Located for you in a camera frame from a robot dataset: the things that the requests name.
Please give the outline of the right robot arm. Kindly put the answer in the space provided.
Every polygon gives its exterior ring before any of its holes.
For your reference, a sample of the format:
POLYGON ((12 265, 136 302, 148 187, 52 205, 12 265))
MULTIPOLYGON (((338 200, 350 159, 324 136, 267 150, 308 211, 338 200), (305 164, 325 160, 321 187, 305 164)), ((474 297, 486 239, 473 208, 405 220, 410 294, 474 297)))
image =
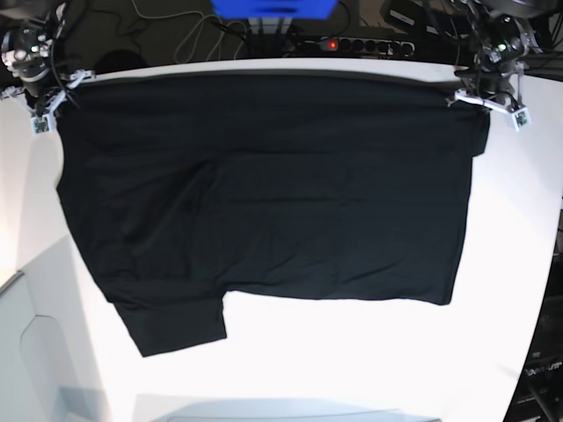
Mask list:
POLYGON ((12 100, 30 117, 34 135, 54 132, 60 106, 76 103, 75 90, 96 74, 73 71, 72 58, 57 55, 66 29, 69 1, 2 1, 1 17, 17 25, 1 31, 1 64, 15 78, 1 86, 1 100, 12 100))

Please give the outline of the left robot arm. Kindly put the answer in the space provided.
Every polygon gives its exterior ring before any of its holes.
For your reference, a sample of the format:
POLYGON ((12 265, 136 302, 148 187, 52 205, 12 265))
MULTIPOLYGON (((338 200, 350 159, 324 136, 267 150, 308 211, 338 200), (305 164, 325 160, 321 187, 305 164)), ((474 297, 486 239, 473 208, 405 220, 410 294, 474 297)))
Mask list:
POLYGON ((465 40, 472 65, 456 71, 463 87, 446 99, 448 105, 463 102, 504 116, 519 132, 531 125, 523 103, 523 57, 535 47, 529 22, 494 10, 482 1, 460 3, 471 26, 465 40))

